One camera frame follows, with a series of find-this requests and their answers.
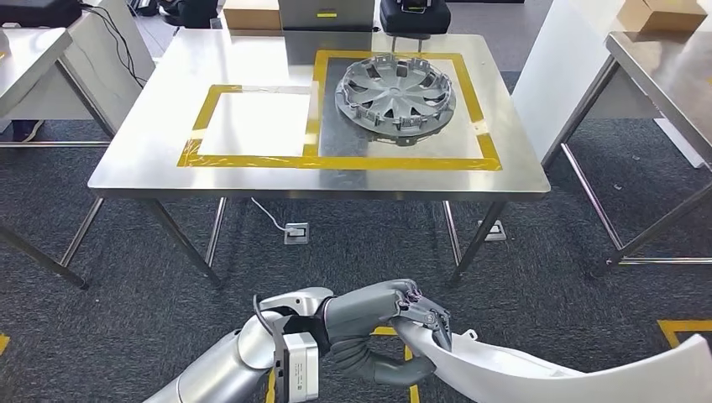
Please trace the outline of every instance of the cardboard box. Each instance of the cardboard box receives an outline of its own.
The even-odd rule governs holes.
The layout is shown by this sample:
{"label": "cardboard box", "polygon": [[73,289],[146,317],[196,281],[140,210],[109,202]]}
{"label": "cardboard box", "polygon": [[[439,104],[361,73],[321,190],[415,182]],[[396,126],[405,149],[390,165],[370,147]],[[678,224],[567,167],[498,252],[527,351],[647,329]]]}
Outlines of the cardboard box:
{"label": "cardboard box", "polygon": [[620,23],[634,32],[692,32],[706,17],[697,0],[626,0],[618,13]]}
{"label": "cardboard box", "polygon": [[282,29],[279,0],[227,0],[222,13],[229,29]]}

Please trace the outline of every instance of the stainless steel table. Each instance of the stainless steel table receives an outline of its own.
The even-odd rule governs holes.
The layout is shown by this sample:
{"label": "stainless steel table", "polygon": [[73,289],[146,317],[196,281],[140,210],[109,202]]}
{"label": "stainless steel table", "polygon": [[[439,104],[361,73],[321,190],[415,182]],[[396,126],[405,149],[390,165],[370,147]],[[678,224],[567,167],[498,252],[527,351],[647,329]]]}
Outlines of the stainless steel table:
{"label": "stainless steel table", "polygon": [[[615,252],[605,263],[607,266],[712,264],[712,258],[632,257],[641,247],[670,228],[679,218],[693,211],[702,202],[708,202],[712,193],[712,183],[675,207],[631,241],[623,243],[567,145],[599,95],[610,84],[613,75],[622,67],[643,93],[655,103],[662,115],[667,117],[702,156],[707,167],[712,166],[712,115],[710,115],[712,113],[712,33],[613,32],[608,36],[605,44],[610,51],[610,57],[557,138],[560,150],[564,152],[576,172],[615,246]],[[550,154],[543,165],[548,167],[557,154]]]}
{"label": "stainless steel table", "polygon": [[[53,65],[56,65],[82,104],[105,134],[111,138],[113,131],[106,119],[99,113],[91,98],[81,87],[75,78],[76,74],[63,61],[63,54],[70,44],[71,36],[65,29],[0,29],[0,117],[10,113],[30,91],[33,91],[40,78]],[[108,141],[3,142],[0,143],[0,148],[106,147],[107,145]],[[0,222],[0,239],[4,239],[15,248],[22,250],[46,269],[54,271],[82,289],[86,289],[86,282],[80,276],[69,271],[67,267],[101,208],[102,202],[101,198],[94,201],[60,262],[44,254],[2,222]]]}
{"label": "stainless steel table", "polygon": [[[448,73],[458,98],[448,126],[408,146],[356,128],[334,105],[333,88],[351,63],[391,49]],[[155,118],[161,105],[170,119]],[[215,284],[210,265],[229,196],[444,200],[457,282],[505,204],[550,189],[480,36],[420,44],[382,33],[189,29],[174,38],[89,187],[100,197],[144,199]],[[221,197],[205,258],[156,200],[194,195]],[[462,256],[447,200],[492,202]]]}

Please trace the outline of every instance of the yellow tape square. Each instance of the yellow tape square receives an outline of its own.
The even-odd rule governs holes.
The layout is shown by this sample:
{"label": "yellow tape square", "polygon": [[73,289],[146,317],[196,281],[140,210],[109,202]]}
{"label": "yellow tape square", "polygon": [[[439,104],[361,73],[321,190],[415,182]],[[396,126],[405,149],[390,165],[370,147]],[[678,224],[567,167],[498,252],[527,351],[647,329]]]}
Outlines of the yellow tape square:
{"label": "yellow tape square", "polygon": [[657,321],[670,347],[680,345],[678,332],[712,332],[712,321]]}
{"label": "yellow tape square", "polygon": [[[213,85],[208,89],[205,102],[196,118],[190,138],[178,159],[180,167],[261,167],[326,170],[502,170],[495,144],[486,130],[484,114],[469,77],[467,66],[459,53],[395,53],[399,57],[420,57],[430,60],[452,61],[464,95],[470,123],[475,127],[478,145],[483,158],[398,158],[319,156],[324,91],[327,83],[329,59],[367,59],[379,52],[357,50],[319,50],[314,62],[311,88],[308,87],[252,87]],[[306,121],[304,147],[301,156],[289,155],[208,155],[200,154],[207,126],[222,94],[230,92],[311,93]]]}

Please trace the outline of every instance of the carpet floor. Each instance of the carpet floor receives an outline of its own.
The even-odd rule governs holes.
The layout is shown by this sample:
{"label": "carpet floor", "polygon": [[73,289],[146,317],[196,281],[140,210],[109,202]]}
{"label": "carpet floor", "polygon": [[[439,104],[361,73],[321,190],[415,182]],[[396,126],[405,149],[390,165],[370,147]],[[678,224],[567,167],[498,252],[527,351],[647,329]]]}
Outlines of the carpet floor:
{"label": "carpet floor", "polygon": [[[505,73],[512,87],[516,73]],[[102,137],[92,122],[47,122],[39,136]],[[8,134],[0,136],[7,139]],[[586,121],[574,136],[580,158],[623,239],[630,239],[706,184],[652,121]],[[0,217],[48,254],[61,256],[92,203],[86,188],[101,150],[0,150]],[[107,201],[72,269],[76,290],[0,243],[0,401],[141,401],[251,315],[251,296],[306,286],[336,293],[401,277],[453,314],[457,332],[518,348],[582,371],[607,369],[669,349],[658,320],[712,317],[712,271],[637,266],[589,280],[612,246],[563,157],[542,201],[509,205],[508,239],[487,243],[457,289],[441,204],[422,201],[262,200],[280,222],[309,222],[308,245],[285,246],[253,204],[228,203],[215,256],[225,287],[214,290],[136,201]],[[217,199],[164,201],[204,250]],[[454,202],[462,247],[483,204]],[[644,253],[709,255],[712,206],[681,220]],[[396,338],[374,348],[402,357]],[[426,403],[468,401],[435,377]],[[264,401],[264,392],[252,401]],[[319,401],[409,399],[407,389],[344,378],[327,360]]]}

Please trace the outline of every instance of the table top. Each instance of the table top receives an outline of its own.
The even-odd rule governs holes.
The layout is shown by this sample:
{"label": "table top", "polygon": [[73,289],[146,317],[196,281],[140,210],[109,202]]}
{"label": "table top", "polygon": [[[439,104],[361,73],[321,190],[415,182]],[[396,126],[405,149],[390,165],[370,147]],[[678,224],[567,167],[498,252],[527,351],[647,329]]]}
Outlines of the table top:
{"label": "table top", "polygon": [[64,28],[0,28],[0,117],[27,95],[70,44]]}
{"label": "table top", "polygon": [[182,29],[89,180],[100,196],[534,200],[550,187],[484,39],[398,39],[453,81],[439,133],[394,144],[349,122],[333,88],[391,50],[382,33],[230,36]]}
{"label": "table top", "polygon": [[711,166],[712,32],[613,32],[606,47]]}

